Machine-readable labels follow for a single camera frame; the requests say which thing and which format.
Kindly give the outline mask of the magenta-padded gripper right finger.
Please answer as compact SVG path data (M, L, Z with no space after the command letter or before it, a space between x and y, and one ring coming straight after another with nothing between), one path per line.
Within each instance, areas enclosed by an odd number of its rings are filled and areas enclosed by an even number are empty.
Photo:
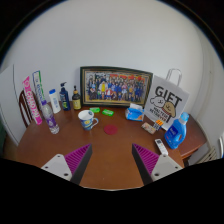
M135 143L132 144L132 155L144 185L182 169L182 167L168 155L158 155Z

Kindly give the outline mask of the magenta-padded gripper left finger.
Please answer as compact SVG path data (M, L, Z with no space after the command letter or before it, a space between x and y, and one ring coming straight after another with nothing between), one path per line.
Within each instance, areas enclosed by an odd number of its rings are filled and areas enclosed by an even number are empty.
M79 185L91 155L92 145L87 144L67 155L56 154L42 169Z

